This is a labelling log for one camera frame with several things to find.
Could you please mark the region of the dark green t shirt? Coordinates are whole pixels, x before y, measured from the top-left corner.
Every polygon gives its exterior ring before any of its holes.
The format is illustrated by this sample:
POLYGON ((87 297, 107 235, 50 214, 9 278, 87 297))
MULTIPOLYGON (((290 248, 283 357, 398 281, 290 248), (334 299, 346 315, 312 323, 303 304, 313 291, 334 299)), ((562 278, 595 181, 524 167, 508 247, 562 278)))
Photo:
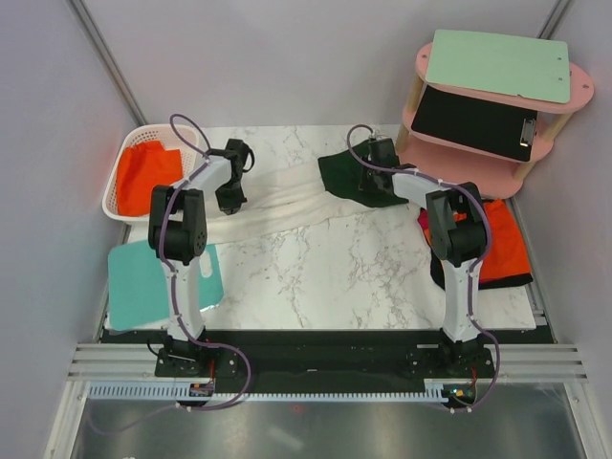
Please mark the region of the dark green t shirt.
POLYGON ((348 150, 317 160, 324 189, 335 197, 350 200, 367 208, 389 208, 408 200, 378 189, 361 189, 362 165, 348 150))

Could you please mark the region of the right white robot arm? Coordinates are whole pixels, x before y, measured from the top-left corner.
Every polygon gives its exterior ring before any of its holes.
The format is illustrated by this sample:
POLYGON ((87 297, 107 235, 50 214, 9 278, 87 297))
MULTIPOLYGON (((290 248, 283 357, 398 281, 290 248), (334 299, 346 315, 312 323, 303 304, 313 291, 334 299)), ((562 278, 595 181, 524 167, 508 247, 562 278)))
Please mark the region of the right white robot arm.
POLYGON ((446 309, 442 332, 445 347, 438 364, 447 375, 462 375, 472 365, 472 354, 482 345, 477 323, 478 283, 484 258, 492 245, 492 229, 476 184, 461 185, 426 175, 414 165, 397 164, 393 141, 371 137, 364 156, 348 150, 374 186, 424 208, 430 247, 442 265, 446 309))

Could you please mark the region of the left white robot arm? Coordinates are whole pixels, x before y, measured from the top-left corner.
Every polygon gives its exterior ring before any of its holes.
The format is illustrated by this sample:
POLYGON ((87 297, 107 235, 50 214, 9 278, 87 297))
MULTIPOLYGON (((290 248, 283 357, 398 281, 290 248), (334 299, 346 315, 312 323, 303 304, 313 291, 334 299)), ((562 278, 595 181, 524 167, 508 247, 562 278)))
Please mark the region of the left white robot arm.
POLYGON ((209 352, 203 343, 205 324, 200 314, 200 257, 208 241, 206 197, 216 199, 227 215, 247 202, 243 174, 254 166, 254 154, 243 141, 228 140, 222 149, 210 149, 198 159, 195 169, 170 186, 155 186, 151 192, 148 244, 160 260, 168 294, 172 343, 183 346, 177 365, 189 376, 207 371, 209 352))

